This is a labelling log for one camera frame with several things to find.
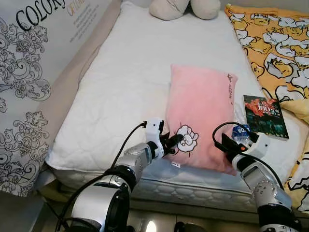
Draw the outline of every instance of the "book cover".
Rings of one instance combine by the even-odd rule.
[[[244,95],[247,123],[254,132],[289,139],[279,102]]]

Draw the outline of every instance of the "bed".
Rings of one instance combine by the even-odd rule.
[[[132,128],[150,117],[165,118],[172,63],[235,74],[239,105],[243,105],[244,94],[263,95],[224,12],[210,21],[192,14],[161,21],[150,16],[147,8],[124,2],[109,37],[79,84],[46,159],[62,184],[76,189],[99,175],[111,165]],[[290,139],[271,139],[263,160],[285,182],[309,127],[287,111],[283,114]],[[139,130],[126,147],[143,140],[144,131]],[[239,174],[179,169],[166,159],[147,167],[133,198],[255,212]]]

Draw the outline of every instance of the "pillow tag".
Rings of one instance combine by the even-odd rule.
[[[177,167],[177,168],[181,168],[181,165],[178,164],[178,163],[176,163],[176,162],[172,162],[172,166],[175,166],[175,167]]]

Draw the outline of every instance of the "cartoon print blanket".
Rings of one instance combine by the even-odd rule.
[[[309,123],[309,14],[230,4],[225,13],[264,94]],[[294,207],[309,211],[309,138],[285,191]]]

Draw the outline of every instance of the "stuffed toy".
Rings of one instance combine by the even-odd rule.
[[[219,0],[152,0],[149,13],[163,20],[173,20],[183,15],[188,4],[201,19],[212,19],[220,10]]]

